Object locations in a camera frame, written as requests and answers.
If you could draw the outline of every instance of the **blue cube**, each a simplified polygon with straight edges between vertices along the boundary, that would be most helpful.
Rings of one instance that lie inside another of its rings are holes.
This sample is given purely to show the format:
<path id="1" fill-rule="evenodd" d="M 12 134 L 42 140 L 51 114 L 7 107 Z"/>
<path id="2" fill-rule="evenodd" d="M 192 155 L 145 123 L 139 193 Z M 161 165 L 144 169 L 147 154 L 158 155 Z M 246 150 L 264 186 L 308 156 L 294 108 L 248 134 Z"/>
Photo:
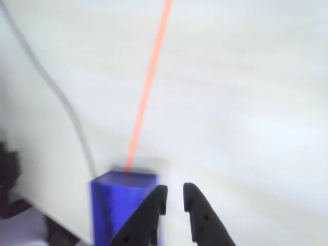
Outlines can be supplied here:
<path id="1" fill-rule="evenodd" d="M 108 246 L 156 185 L 154 174 L 118 171 L 91 181 L 94 246 Z"/>

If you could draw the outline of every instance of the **black object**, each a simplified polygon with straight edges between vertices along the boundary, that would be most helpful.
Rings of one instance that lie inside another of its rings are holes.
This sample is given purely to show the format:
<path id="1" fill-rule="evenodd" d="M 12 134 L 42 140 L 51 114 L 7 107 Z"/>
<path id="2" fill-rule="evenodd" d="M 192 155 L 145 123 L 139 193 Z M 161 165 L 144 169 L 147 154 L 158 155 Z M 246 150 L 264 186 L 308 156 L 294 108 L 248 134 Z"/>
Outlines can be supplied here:
<path id="1" fill-rule="evenodd" d="M 9 202 L 9 192 L 15 186 L 21 170 L 18 152 L 9 152 L 4 142 L 0 142 L 0 217 L 11 218 L 32 207 L 23 199 Z"/>
<path id="2" fill-rule="evenodd" d="M 183 185 L 184 210 L 190 214 L 193 242 L 198 246 L 236 246 L 206 197 L 193 183 Z"/>
<path id="3" fill-rule="evenodd" d="M 159 216 L 166 213 L 167 186 L 156 186 L 115 234 L 110 246 L 158 245 Z"/>
<path id="4" fill-rule="evenodd" d="M 49 246 L 74 246 L 80 239 L 46 216 L 47 237 Z"/>

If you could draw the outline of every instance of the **screw hole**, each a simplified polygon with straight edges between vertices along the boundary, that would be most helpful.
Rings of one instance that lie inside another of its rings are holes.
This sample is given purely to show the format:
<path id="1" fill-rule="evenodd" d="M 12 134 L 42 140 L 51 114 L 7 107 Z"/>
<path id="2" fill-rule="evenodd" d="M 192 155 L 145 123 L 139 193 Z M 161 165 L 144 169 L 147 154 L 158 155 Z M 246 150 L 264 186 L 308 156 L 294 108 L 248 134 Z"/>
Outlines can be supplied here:
<path id="1" fill-rule="evenodd" d="M 123 242 L 128 242 L 130 239 L 129 239 L 129 237 L 128 236 L 124 236 L 123 237 Z"/>

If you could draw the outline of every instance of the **white panel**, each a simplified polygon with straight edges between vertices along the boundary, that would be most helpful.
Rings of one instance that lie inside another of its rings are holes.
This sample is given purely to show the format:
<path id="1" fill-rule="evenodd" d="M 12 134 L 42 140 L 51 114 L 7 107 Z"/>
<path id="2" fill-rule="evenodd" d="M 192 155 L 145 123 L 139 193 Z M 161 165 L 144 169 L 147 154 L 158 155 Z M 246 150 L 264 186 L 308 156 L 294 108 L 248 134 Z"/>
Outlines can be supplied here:
<path id="1" fill-rule="evenodd" d="M 8 1 L 82 119 L 100 173 L 123 166 L 161 1 Z M 237 245 L 328 241 L 328 5 L 173 1 L 135 167 L 169 186 L 166 245 L 193 245 L 182 184 L 197 184 Z M 22 151 L 19 192 L 91 240 L 76 133 L 0 19 L 1 115 Z"/>

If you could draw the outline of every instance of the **blue block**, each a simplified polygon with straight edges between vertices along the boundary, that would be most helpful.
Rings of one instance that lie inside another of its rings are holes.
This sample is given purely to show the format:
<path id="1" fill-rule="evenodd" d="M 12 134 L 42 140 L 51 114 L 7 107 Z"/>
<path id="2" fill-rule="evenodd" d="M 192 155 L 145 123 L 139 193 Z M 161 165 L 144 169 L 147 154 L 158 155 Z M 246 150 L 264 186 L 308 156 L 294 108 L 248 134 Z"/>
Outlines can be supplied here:
<path id="1" fill-rule="evenodd" d="M 156 185 L 156 175 L 117 171 L 91 181 L 94 246 L 108 246 Z"/>

